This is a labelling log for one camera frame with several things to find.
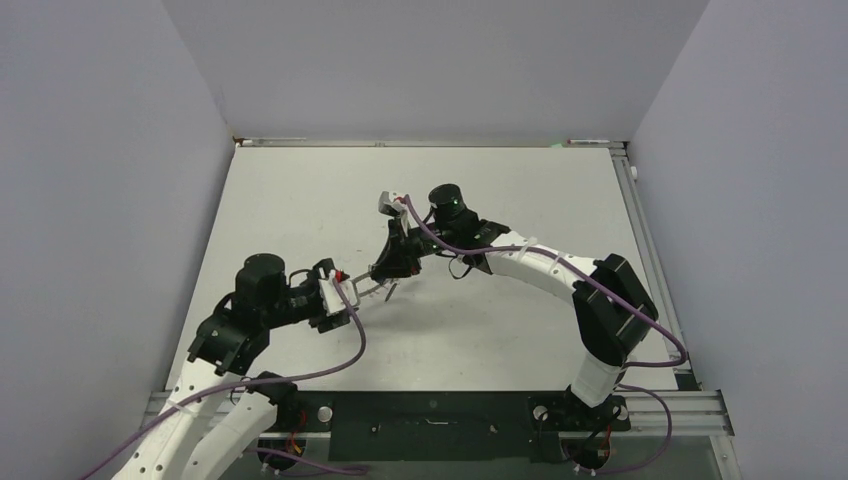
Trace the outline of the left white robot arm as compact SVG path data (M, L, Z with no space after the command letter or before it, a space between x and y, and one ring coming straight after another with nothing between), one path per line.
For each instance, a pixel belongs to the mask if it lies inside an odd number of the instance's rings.
M272 330L306 321L324 333L346 325L359 295L329 258L299 284L282 258L260 253L237 272L234 289L201 322L178 379L118 479L218 479L265 430L296 421L295 381L247 377Z

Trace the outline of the metal perforated ring disc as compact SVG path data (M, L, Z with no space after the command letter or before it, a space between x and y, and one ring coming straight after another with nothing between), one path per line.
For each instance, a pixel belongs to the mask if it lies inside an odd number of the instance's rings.
M398 279L373 280L369 272L353 277L350 282L355 292L357 305L374 298L388 302L400 283Z

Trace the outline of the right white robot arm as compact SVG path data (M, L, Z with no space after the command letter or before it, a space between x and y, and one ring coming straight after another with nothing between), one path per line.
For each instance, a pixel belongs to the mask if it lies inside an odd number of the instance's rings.
M572 306L585 357L567 389L565 414L589 428L623 379L634 349L657 319L655 304L630 263L620 255L577 257L539 244L470 210L455 184L430 195L431 216L415 217L406 198L385 191L378 210L388 216L388 238L369 269L379 284L410 278L423 258L452 257L467 270L519 280Z

